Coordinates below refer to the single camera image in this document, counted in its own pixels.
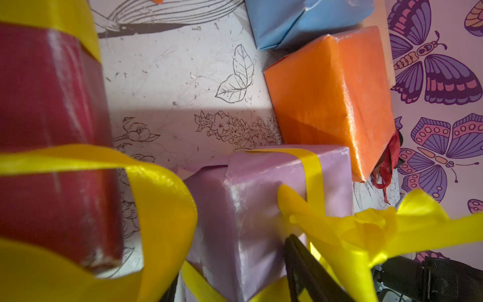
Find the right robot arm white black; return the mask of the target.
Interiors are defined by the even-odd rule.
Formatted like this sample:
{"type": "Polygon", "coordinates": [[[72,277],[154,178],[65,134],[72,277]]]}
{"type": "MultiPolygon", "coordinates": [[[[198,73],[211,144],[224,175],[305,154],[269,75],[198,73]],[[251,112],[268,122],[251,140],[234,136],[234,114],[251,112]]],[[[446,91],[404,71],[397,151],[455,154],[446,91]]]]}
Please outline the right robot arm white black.
{"type": "Polygon", "coordinates": [[[462,262],[427,257],[416,262],[403,256],[374,271],[381,294],[402,294],[411,301],[482,301],[482,271],[462,262]]]}

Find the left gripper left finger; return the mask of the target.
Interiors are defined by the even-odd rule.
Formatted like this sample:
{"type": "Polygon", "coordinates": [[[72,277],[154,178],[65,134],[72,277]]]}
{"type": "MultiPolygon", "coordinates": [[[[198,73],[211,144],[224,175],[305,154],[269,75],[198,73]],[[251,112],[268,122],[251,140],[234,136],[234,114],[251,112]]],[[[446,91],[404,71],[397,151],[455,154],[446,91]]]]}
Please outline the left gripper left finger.
{"type": "Polygon", "coordinates": [[[177,275],[175,277],[175,279],[173,280],[172,284],[170,285],[170,287],[163,294],[163,296],[159,300],[159,302],[175,302],[178,278],[179,278],[179,276],[177,275]]]}

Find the purple gift box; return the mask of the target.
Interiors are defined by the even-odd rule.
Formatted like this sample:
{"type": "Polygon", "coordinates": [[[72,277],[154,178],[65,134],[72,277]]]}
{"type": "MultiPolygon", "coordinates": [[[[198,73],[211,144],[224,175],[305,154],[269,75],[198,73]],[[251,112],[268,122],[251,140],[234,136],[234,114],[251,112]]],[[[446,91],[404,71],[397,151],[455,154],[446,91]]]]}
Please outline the purple gift box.
{"type": "Polygon", "coordinates": [[[283,151],[237,152],[177,169],[197,206],[187,261],[228,301],[289,301],[283,246],[293,233],[277,202],[283,184],[306,196],[301,161],[283,151]]]}

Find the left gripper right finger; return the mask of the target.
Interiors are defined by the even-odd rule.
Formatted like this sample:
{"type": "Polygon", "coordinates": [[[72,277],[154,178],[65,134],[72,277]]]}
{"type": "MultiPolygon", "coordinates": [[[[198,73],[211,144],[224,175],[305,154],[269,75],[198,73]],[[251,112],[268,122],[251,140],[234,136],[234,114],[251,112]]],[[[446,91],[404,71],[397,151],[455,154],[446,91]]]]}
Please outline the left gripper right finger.
{"type": "Polygon", "coordinates": [[[285,239],[284,260],[291,301],[353,300],[293,234],[285,239]]]}

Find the orange gift box front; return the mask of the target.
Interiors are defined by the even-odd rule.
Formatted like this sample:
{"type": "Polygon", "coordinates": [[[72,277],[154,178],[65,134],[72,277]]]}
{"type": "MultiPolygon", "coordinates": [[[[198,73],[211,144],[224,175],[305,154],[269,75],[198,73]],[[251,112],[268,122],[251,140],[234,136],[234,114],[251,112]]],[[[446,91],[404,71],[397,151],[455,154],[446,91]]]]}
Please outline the orange gift box front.
{"type": "Polygon", "coordinates": [[[283,141],[348,147],[369,179],[396,129],[376,26],[324,35],[264,71],[283,141]]]}

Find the light blue gift box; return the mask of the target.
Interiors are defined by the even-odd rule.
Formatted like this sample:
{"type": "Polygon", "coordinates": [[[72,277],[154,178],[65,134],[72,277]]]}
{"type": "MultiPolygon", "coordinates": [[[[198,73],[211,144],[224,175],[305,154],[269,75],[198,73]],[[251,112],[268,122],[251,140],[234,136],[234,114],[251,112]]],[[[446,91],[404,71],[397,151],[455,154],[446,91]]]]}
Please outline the light blue gift box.
{"type": "Polygon", "coordinates": [[[295,49],[326,33],[356,26],[371,16],[373,1],[245,1],[259,50],[295,49]]]}

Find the peach gift box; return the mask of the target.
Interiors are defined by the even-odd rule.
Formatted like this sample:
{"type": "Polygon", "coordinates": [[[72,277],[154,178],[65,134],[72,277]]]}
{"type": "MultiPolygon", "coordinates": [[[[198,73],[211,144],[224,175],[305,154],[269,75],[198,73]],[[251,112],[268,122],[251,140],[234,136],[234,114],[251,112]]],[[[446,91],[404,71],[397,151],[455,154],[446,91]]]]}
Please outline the peach gift box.
{"type": "Polygon", "coordinates": [[[379,33],[382,41],[382,48],[384,51],[384,60],[386,64],[387,78],[389,87],[393,88],[396,84],[396,76],[393,67],[391,43],[389,38],[389,28],[387,24],[386,16],[386,4],[385,0],[373,0],[374,11],[373,13],[364,19],[361,23],[361,27],[376,26],[379,29],[379,33]]]}

